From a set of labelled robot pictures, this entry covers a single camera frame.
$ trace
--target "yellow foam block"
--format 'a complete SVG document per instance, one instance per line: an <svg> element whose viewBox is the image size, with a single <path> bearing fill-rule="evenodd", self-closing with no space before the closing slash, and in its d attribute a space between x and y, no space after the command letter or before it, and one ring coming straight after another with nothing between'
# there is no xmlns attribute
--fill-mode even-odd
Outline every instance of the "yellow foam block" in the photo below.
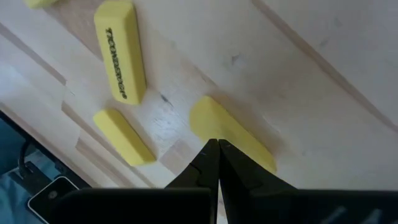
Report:
<svg viewBox="0 0 398 224"><path fill-rule="evenodd" d="M57 0L24 0L27 7L31 9L38 9L41 7L46 7L56 2Z"/></svg>
<svg viewBox="0 0 398 224"><path fill-rule="evenodd" d="M134 5L105 1L97 8L94 22L113 97L139 104L146 82Z"/></svg>
<svg viewBox="0 0 398 224"><path fill-rule="evenodd" d="M191 109L191 130L203 141L225 139L269 172L276 173L273 156L246 131L220 104L204 96Z"/></svg>
<svg viewBox="0 0 398 224"><path fill-rule="evenodd" d="M155 161L150 150L119 111L115 109L101 110L94 115L93 119L97 127L130 166Z"/></svg>

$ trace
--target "black cable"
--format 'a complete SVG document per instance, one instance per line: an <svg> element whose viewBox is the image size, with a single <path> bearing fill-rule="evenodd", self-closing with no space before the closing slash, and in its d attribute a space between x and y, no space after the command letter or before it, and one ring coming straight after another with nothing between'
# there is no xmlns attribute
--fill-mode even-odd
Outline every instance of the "black cable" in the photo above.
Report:
<svg viewBox="0 0 398 224"><path fill-rule="evenodd" d="M21 147L21 151L19 152L18 168L19 168L19 174L21 175L22 178L25 178L27 175L31 173L30 170L25 165L25 154L27 148L30 146L30 142L31 138L27 138L25 140L25 143Z"/></svg>

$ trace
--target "small yellow block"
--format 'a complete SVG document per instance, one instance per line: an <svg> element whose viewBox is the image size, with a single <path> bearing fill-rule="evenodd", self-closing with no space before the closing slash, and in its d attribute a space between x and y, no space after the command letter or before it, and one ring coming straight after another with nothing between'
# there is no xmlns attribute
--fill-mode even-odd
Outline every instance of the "small yellow block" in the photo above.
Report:
<svg viewBox="0 0 398 224"><path fill-rule="evenodd" d="M94 22L113 97L122 103L139 104L146 81L134 5L105 1L97 8Z"/></svg>
<svg viewBox="0 0 398 224"><path fill-rule="evenodd" d="M27 7L31 9L38 9L41 7L46 7L58 0L24 0Z"/></svg>
<svg viewBox="0 0 398 224"><path fill-rule="evenodd" d="M119 111L101 110L94 115L93 119L95 125L130 166L155 161L150 150Z"/></svg>
<svg viewBox="0 0 398 224"><path fill-rule="evenodd" d="M271 153L256 138L246 131L220 104L204 96L191 109L191 130L203 141L225 139L275 174L276 164Z"/></svg>

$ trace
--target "smartphone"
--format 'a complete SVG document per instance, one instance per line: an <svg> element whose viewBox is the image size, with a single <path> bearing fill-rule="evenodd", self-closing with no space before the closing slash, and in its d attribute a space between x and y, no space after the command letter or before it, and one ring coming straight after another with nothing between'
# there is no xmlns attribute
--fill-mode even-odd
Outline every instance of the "smartphone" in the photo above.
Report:
<svg viewBox="0 0 398 224"><path fill-rule="evenodd" d="M49 224L51 209L67 193L78 190L66 177L58 177L28 200L27 206L41 221Z"/></svg>

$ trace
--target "wooden table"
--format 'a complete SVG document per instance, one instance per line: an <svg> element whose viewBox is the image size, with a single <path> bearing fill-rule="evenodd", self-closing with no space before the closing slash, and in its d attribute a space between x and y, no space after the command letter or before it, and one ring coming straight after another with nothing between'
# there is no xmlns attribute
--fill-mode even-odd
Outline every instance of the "wooden table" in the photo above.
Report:
<svg viewBox="0 0 398 224"><path fill-rule="evenodd" d="M167 185L203 146L188 113L210 95L269 148L288 183L398 189L396 98L377 101L382 85L364 91L346 78L342 68L357 63L314 48L312 33L299 32L308 18L295 21L288 12L302 12L287 1L134 1L148 84L139 106L111 96L93 25L101 2L31 10L0 0L0 107L91 185ZM123 113L156 163L129 167L120 158L92 121L104 107Z"/></svg>

